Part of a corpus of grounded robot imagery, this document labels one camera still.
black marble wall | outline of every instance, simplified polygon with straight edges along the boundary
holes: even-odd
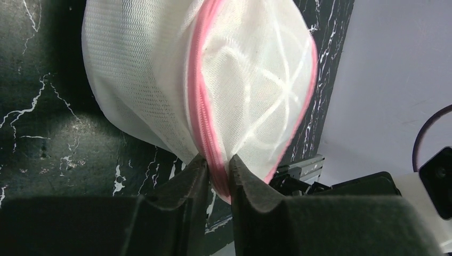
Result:
[[[353,1],[296,0],[319,53],[318,85],[282,163],[317,153]],[[146,194],[184,168],[103,116],[80,46],[85,1],[0,0],[0,207],[20,196]],[[214,194],[206,255],[232,241]]]

